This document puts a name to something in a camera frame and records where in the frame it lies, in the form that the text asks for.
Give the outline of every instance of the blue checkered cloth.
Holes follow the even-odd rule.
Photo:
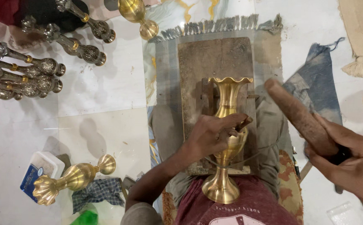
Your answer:
[[[75,191],[72,194],[73,214],[79,212],[87,203],[97,203],[104,200],[111,205],[124,206],[124,202],[119,195],[121,192],[122,187],[119,178],[95,180],[87,185],[85,189]]]

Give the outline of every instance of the rug fringe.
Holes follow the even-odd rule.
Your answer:
[[[282,18],[277,14],[274,21],[269,20],[257,26],[259,14],[251,14],[250,16],[234,16],[213,20],[205,20],[204,22],[190,22],[184,24],[183,30],[180,26],[161,31],[162,36],[155,36],[148,43],[159,43],[186,35],[206,34],[223,31],[234,31],[244,29],[267,30],[273,34],[283,29]]]

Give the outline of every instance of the blue label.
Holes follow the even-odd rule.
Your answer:
[[[37,199],[33,196],[34,182],[43,175],[43,168],[37,169],[33,164],[30,164],[25,177],[23,178],[20,189],[25,192],[33,201],[37,203]]]

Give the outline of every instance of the wooden board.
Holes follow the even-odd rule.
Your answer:
[[[253,78],[254,68],[251,42],[247,37],[181,43],[178,45],[178,52],[183,129],[186,140],[199,115],[203,113],[202,110],[208,111],[206,107],[203,107],[201,99],[201,79],[204,77]],[[250,97],[253,94],[254,83],[250,83],[245,85],[238,95],[237,111],[248,114],[254,119],[254,122],[247,126],[249,135],[244,151],[236,156],[232,163],[242,161],[258,151],[255,99]],[[214,101],[213,108],[217,107],[218,102]],[[236,165],[235,169],[243,170],[243,165]],[[195,163],[189,167],[187,173],[202,175],[210,173],[210,170]]]

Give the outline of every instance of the red fabric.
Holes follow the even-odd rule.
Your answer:
[[[209,200],[202,192],[204,178],[194,180],[178,209],[176,225],[298,225],[255,176],[232,176],[240,197],[232,204]]]
[[[19,0],[0,0],[0,22],[14,24],[14,14],[19,9]]]

